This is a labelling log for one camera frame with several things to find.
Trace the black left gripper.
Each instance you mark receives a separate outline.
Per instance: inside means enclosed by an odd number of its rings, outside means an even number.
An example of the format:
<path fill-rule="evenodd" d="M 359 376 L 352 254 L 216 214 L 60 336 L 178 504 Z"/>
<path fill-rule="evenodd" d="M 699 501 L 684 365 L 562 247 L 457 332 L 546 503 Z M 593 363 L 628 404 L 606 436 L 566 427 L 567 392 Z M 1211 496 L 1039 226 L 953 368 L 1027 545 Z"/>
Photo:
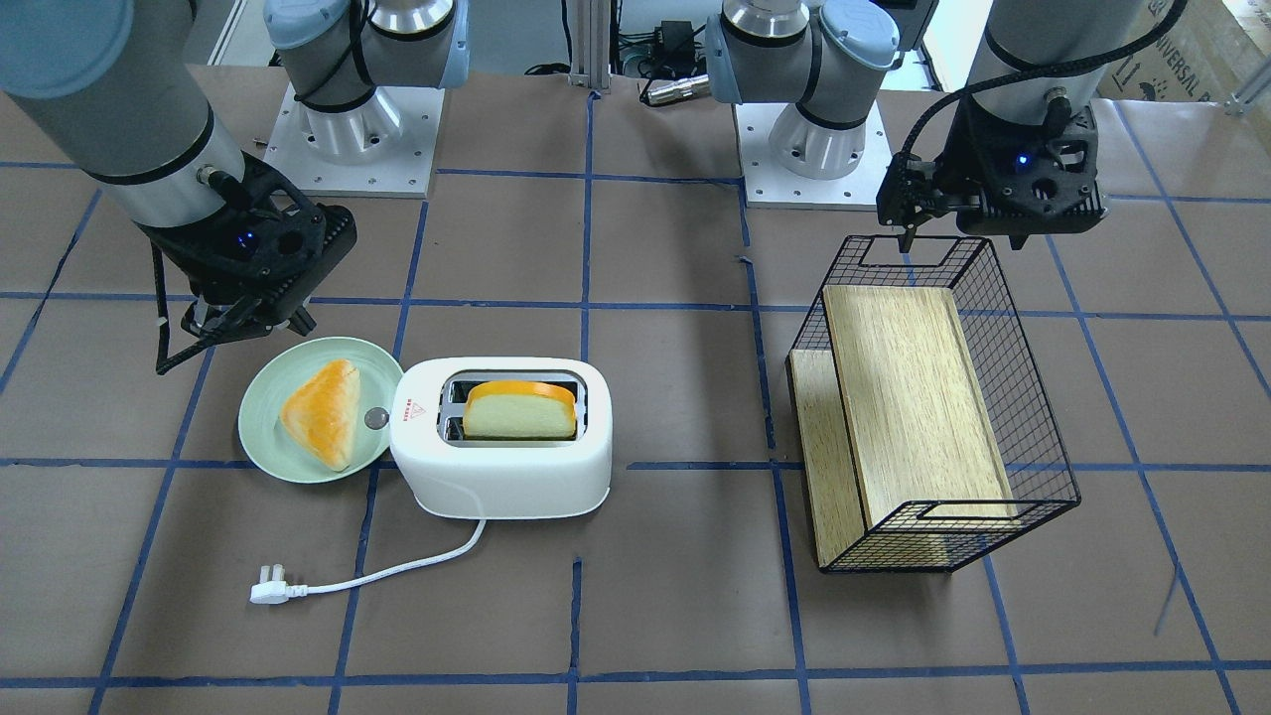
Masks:
<path fill-rule="evenodd" d="M 965 99 L 935 163 L 894 154 L 876 196 L 877 218 L 902 229 L 900 253 L 913 250 L 921 224 L 944 216 L 944 199 L 960 231 L 1009 236 L 1012 250 L 1037 234 L 1085 232 L 1107 215 L 1089 107 L 1075 110 L 1055 98 L 1043 122 L 1017 124 Z"/>

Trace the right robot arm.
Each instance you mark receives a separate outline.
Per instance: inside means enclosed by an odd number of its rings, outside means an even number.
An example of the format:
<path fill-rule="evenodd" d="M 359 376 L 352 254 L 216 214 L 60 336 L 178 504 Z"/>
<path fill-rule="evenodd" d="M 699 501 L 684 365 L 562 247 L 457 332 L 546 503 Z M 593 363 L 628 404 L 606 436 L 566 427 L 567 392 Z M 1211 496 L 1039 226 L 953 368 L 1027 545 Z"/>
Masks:
<path fill-rule="evenodd" d="M 240 149 L 186 67 L 196 1 L 5 1 L 3 91 L 151 244 L 156 371 L 276 329 L 355 248 L 353 213 Z M 267 33 L 322 157 L 400 136 L 386 88 L 468 76 L 463 1 L 268 1 Z"/>

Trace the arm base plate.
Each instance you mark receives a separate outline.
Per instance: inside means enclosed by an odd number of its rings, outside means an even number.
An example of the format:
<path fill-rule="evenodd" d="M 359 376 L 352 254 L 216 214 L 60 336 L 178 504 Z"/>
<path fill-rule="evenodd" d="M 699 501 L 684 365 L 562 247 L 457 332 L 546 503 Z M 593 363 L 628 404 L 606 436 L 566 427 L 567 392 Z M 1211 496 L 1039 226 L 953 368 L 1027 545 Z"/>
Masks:
<path fill-rule="evenodd" d="M 849 130 L 813 124 L 793 104 L 738 104 L 733 114 L 749 207 L 874 212 L 894 157 L 878 105 Z"/>
<path fill-rule="evenodd" d="M 446 91 L 383 86 L 324 113 L 286 89 L 264 160 L 310 198 L 427 199 Z"/>

